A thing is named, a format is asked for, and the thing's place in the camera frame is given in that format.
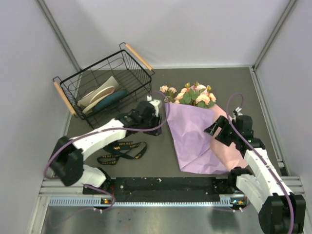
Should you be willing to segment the black ribbon gold lettering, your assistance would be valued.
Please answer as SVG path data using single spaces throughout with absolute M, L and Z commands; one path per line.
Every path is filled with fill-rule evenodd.
M 135 150 L 139 147 L 142 149 L 135 155 L 130 155 L 132 150 Z M 107 146 L 105 146 L 104 151 L 108 154 L 99 156 L 97 158 L 97 162 L 101 165 L 116 165 L 120 158 L 124 158 L 127 160 L 140 159 L 144 156 L 147 151 L 147 143 L 146 142 L 138 142 L 133 143 L 132 141 L 123 141 L 118 142 L 115 141 Z

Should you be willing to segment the purple wrapping paper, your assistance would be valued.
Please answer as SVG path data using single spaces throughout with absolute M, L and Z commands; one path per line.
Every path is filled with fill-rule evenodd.
M 180 170 L 202 175 L 227 173 L 211 149 L 212 137 L 204 132 L 215 122 L 215 112 L 176 103 L 166 103 L 165 108 Z

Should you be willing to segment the pink flower bouquet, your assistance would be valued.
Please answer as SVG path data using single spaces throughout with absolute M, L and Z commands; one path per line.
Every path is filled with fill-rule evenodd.
M 170 85 L 163 85 L 159 88 L 166 98 L 165 102 L 174 104 L 191 105 L 204 109 L 212 108 L 216 104 L 216 97 L 211 92 L 210 85 L 203 85 L 198 82 L 186 83 L 179 92 Z

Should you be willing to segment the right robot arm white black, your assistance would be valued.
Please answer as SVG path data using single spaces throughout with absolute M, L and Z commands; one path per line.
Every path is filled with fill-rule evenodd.
M 235 167 L 228 176 L 228 188 L 243 192 L 258 213 L 265 234 L 301 234 L 304 229 L 306 201 L 296 195 L 272 165 L 266 148 L 254 137 L 250 116 L 238 115 L 233 120 L 220 116 L 205 133 L 226 146 L 235 144 L 249 165 Z

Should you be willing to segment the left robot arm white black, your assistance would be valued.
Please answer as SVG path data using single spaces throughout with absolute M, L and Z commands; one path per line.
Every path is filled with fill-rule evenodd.
M 107 173 L 85 165 L 85 160 L 96 151 L 132 134 L 159 135 L 160 108 L 161 101 L 158 99 L 141 101 L 130 112 L 118 115 L 87 134 L 74 138 L 61 137 L 50 157 L 49 167 L 66 187 L 80 183 L 91 185 L 102 194 L 108 192 L 111 182 Z

